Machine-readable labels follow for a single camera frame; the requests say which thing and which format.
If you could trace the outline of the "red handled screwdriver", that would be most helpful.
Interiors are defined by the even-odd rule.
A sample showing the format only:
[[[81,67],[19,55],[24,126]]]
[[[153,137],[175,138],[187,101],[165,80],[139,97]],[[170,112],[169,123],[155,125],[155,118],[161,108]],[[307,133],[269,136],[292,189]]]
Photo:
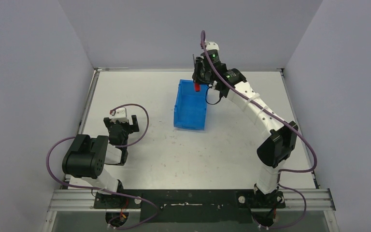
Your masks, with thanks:
[[[200,85],[197,81],[198,66],[197,66],[197,62],[196,62],[196,58],[195,58],[194,54],[192,55],[192,58],[193,58],[193,65],[194,65],[194,71],[193,71],[193,74],[192,74],[192,79],[193,79],[193,83],[194,83],[194,90],[196,92],[200,92]]]

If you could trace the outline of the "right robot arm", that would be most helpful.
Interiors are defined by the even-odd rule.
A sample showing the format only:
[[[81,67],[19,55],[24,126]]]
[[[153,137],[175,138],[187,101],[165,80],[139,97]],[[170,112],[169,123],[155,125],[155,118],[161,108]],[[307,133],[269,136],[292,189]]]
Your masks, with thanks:
[[[297,124],[278,121],[276,113],[251,88],[246,77],[220,61],[217,50],[195,58],[192,78],[196,84],[207,85],[219,91],[221,98],[236,104],[261,132],[264,142],[257,148],[257,155],[262,165],[254,185],[253,202],[259,207],[267,206],[277,199],[278,171],[295,148]]]

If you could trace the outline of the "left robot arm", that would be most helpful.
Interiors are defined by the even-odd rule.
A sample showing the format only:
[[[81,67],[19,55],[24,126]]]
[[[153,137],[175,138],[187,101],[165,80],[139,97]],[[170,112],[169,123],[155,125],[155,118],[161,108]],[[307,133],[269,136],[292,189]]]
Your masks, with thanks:
[[[128,118],[108,118],[103,122],[109,135],[92,138],[87,134],[78,134],[64,156],[62,170],[75,178],[99,188],[105,195],[105,202],[111,208],[119,208],[124,202],[122,182],[105,170],[105,165],[125,165],[128,158],[128,136],[139,132],[137,116],[132,115],[132,124]]]

